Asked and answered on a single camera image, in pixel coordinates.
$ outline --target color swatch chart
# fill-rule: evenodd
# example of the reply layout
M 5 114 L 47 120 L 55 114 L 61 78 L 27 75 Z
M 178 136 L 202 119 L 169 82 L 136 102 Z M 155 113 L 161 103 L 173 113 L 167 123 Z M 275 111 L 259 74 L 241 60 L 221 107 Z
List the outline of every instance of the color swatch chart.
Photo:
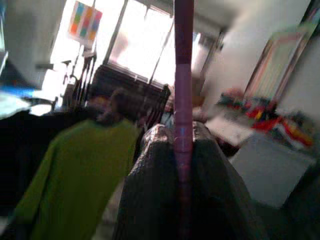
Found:
M 76 1 L 69 24 L 69 37 L 87 48 L 91 48 L 98 32 L 101 17 L 102 12 Z

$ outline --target framed picture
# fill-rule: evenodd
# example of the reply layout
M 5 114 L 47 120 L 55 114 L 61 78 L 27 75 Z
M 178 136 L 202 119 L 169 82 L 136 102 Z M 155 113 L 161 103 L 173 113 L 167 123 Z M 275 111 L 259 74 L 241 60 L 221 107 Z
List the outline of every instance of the framed picture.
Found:
M 274 33 L 261 54 L 245 95 L 278 102 L 315 28 L 315 24 L 305 23 Z
M 317 27 L 313 33 L 313 36 L 320 35 L 320 0 L 311 0 L 301 23 L 314 23 Z

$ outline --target pink pole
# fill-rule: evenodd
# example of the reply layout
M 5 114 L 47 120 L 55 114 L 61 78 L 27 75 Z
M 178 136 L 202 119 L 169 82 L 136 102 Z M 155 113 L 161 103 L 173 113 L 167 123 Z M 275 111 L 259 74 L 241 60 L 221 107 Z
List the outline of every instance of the pink pole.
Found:
M 175 0 L 174 153 L 179 177 L 179 239 L 190 238 L 191 159 L 193 147 L 191 59 L 194 0 Z

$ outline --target green sweater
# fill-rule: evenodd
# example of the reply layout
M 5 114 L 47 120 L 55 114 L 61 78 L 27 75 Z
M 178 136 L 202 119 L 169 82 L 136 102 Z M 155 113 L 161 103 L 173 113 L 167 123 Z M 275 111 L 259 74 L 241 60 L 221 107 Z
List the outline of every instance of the green sweater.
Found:
M 89 240 L 131 167 L 138 131 L 128 120 L 84 121 L 60 133 L 15 209 L 31 240 Z

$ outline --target pink tube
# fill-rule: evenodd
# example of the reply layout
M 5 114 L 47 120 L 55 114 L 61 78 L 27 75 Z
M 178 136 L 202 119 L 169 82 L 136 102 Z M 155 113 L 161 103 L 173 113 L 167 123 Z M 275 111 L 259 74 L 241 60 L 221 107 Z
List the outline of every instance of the pink tube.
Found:
M 179 177 L 179 239 L 190 238 L 191 159 L 193 146 L 191 59 L 194 0 L 175 0 L 174 153 Z

